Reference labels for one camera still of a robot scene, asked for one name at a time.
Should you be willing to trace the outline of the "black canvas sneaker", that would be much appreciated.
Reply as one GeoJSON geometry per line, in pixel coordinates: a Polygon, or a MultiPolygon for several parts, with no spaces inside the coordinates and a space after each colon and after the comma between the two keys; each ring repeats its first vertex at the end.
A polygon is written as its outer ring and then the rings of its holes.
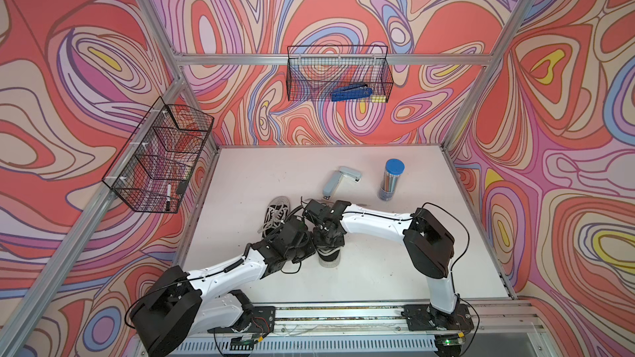
{"type": "Polygon", "coordinates": [[[336,239],[317,239],[315,241],[318,262],[322,267],[332,269],[340,264],[340,250],[344,246],[342,237],[336,239]]]}
{"type": "Polygon", "coordinates": [[[265,239],[269,234],[284,224],[290,212],[290,201],[286,196],[278,196],[272,199],[266,209],[263,225],[259,229],[261,238],[265,239]]]}

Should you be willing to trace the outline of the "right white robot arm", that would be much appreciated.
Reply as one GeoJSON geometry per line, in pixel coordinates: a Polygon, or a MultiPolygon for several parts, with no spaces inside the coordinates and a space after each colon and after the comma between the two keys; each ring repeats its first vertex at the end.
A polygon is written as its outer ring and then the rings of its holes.
{"type": "Polygon", "coordinates": [[[456,310],[458,294],[450,263],[455,239],[426,208],[414,213],[386,213],[337,200],[329,205],[310,200],[302,217],[314,225],[314,245],[319,262],[335,267],[345,235],[375,236],[404,245],[413,267],[427,278],[430,304],[435,312],[450,316],[456,310]]]}

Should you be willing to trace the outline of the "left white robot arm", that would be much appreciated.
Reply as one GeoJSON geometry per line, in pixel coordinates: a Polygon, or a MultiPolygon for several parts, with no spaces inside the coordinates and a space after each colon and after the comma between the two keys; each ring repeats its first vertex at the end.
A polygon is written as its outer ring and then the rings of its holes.
{"type": "Polygon", "coordinates": [[[269,323],[258,317],[240,287],[281,271],[287,262],[299,264],[315,251],[309,227],[289,218],[234,259],[191,272],[178,265],[167,269],[128,316],[150,356],[167,356],[187,337],[217,329],[266,334],[269,323]]]}

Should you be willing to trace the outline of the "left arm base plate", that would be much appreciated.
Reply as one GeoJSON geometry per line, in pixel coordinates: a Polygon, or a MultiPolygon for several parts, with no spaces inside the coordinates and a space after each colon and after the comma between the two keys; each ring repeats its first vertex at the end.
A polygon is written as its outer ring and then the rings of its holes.
{"type": "Polygon", "coordinates": [[[243,312],[237,322],[230,327],[213,327],[208,334],[256,334],[266,336],[275,329],[276,308],[274,306],[256,306],[243,312]]]}

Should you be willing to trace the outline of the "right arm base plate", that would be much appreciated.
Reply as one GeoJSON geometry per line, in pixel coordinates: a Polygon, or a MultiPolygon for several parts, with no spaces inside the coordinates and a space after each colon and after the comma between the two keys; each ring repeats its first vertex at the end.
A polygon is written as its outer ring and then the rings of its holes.
{"type": "Polygon", "coordinates": [[[403,306],[401,317],[412,332],[471,332],[475,324],[469,308],[458,303],[452,313],[442,312],[431,304],[409,304],[403,306]]]}

